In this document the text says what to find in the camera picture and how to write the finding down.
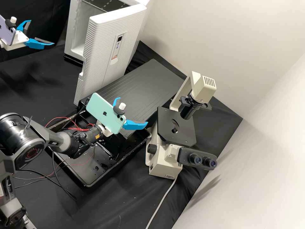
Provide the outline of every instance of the black cloth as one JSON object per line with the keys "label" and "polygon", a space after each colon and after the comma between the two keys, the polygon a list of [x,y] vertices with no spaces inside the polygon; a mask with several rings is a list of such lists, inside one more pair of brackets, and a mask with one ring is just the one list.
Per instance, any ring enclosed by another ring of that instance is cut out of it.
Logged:
{"label": "black cloth", "polygon": [[[35,121],[46,124],[53,117],[73,112],[81,68],[65,62],[63,54],[64,48],[59,46],[0,63],[1,113],[33,115]],[[185,77],[143,43],[129,67],[152,58]],[[194,115],[195,148],[218,156],[242,119],[215,98],[211,104],[211,112],[198,111]],[[52,173],[51,158],[42,153],[26,168],[48,175]],[[171,228],[206,174],[204,170],[184,167],[150,228]],[[29,172],[15,176],[37,177]],[[62,170],[58,176],[77,197],[76,203],[46,180],[17,189],[18,199],[37,228],[145,228],[172,183],[148,174],[144,146],[118,173],[92,188],[80,187]],[[14,179],[15,186],[29,182]]]}
{"label": "black cloth", "polygon": [[[32,20],[27,36],[38,37],[57,43],[69,15],[70,0],[10,0],[1,1],[0,14],[5,19],[17,18],[18,26],[25,20]],[[40,50],[28,47],[5,53],[5,60],[17,58]]]}

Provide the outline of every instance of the black metal plate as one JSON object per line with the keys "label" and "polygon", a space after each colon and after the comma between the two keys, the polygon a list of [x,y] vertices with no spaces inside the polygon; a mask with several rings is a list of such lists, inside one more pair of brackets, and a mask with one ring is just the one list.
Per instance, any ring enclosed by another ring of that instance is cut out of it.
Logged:
{"label": "black metal plate", "polygon": [[[177,128],[177,133],[172,132],[174,127]],[[177,111],[158,107],[158,135],[167,143],[188,147],[195,145],[196,134],[193,117],[185,120]]]}
{"label": "black metal plate", "polygon": [[82,0],[82,2],[105,12],[110,12],[129,6],[119,0]]}
{"label": "black metal plate", "polygon": [[[132,72],[108,84],[97,93],[110,104],[116,97],[126,104],[125,116],[133,121],[147,121],[158,106],[164,105],[174,96],[183,79],[152,59]],[[134,130],[121,129],[120,133],[128,138]]]}

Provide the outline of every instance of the blue clamp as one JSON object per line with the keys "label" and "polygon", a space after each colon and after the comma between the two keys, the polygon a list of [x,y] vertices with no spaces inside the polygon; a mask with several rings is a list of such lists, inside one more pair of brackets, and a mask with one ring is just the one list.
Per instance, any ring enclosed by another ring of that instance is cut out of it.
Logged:
{"label": "blue clamp", "polygon": [[30,48],[33,48],[33,49],[44,49],[44,47],[46,45],[53,45],[54,43],[42,43],[42,42],[39,42],[35,39],[32,39],[30,38],[27,42],[24,43],[26,46],[30,47]]}
{"label": "blue clamp", "polygon": [[20,25],[18,25],[17,29],[16,30],[19,30],[21,32],[23,32],[23,29],[24,29],[24,25],[28,22],[31,22],[32,20],[26,20],[24,21],[23,23],[21,23]]}
{"label": "blue clamp", "polygon": [[[31,23],[32,20],[26,20],[24,22],[22,22],[20,25],[18,25],[17,30],[24,32],[24,26],[30,22]],[[54,43],[49,42],[49,43],[43,43],[43,42],[39,42],[35,39],[30,38],[27,42],[24,43],[25,46],[28,46],[29,48],[32,49],[44,49],[45,46],[48,45],[54,45]]]}
{"label": "blue clamp", "polygon": [[[121,97],[117,97],[114,99],[112,106],[115,107],[117,101],[120,100]],[[148,122],[134,122],[132,120],[126,119],[123,127],[125,130],[142,130],[147,126]]]}
{"label": "blue clamp", "polygon": [[117,97],[117,98],[115,98],[115,99],[114,99],[114,101],[113,101],[112,106],[113,106],[113,107],[115,107],[115,106],[116,106],[116,104],[117,104],[117,101],[118,101],[118,100],[120,100],[120,99],[121,99],[121,97]]}

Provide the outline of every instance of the smartphone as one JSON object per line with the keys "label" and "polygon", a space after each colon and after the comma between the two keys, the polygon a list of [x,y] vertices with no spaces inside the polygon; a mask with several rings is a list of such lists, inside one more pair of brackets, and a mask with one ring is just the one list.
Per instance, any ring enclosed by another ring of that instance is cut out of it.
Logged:
{"label": "smartphone", "polygon": [[119,133],[126,121],[124,115],[115,113],[113,106],[97,93],[92,94],[86,110],[114,134]]}
{"label": "smartphone", "polygon": [[15,28],[8,28],[5,24],[5,18],[0,15],[0,39],[8,46],[13,44],[16,34]]}

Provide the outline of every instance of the white knob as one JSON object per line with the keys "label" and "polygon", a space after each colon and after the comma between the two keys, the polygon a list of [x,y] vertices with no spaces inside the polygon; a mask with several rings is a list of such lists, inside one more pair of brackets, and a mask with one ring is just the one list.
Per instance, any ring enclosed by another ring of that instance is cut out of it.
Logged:
{"label": "white knob", "polygon": [[125,103],[121,103],[121,104],[119,105],[119,109],[120,109],[120,110],[124,110],[125,107],[126,107],[126,104],[125,104]]}
{"label": "white knob", "polygon": [[16,17],[11,17],[10,21],[11,21],[11,23],[16,24],[17,18]]}

